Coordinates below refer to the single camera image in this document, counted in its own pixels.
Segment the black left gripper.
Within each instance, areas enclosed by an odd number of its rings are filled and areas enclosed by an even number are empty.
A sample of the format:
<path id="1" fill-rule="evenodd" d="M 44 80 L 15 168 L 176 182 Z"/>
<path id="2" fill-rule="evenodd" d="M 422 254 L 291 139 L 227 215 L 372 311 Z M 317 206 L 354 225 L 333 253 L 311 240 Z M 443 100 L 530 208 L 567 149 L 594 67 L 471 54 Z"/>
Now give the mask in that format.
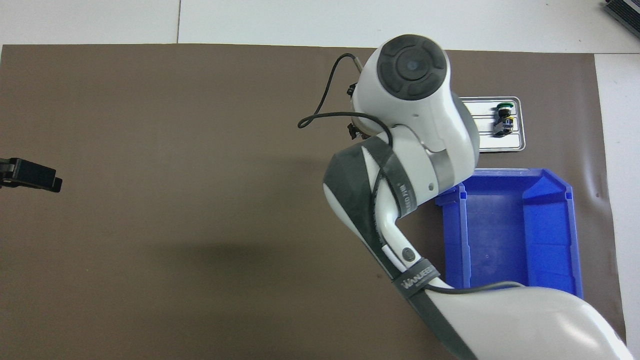
<path id="1" fill-rule="evenodd" d="M 0 158 L 0 187 L 25 187 L 60 193 L 63 180 L 54 168 L 22 158 Z"/>

